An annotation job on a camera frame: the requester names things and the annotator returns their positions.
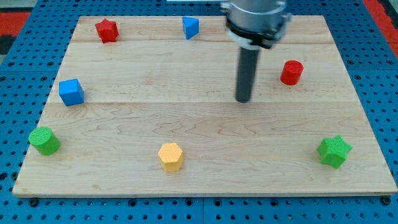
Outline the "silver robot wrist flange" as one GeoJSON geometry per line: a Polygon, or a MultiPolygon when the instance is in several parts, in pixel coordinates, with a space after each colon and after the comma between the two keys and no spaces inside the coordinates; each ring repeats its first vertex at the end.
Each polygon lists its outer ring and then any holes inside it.
{"type": "Polygon", "coordinates": [[[220,4],[229,38],[247,50],[271,49],[287,30],[286,0],[228,0],[220,4]]]}

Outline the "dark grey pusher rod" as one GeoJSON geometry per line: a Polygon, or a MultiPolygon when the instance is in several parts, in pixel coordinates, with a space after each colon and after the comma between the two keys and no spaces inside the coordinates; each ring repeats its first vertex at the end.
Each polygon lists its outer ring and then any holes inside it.
{"type": "Polygon", "coordinates": [[[259,50],[239,49],[235,99],[240,103],[251,100],[259,50]]]}

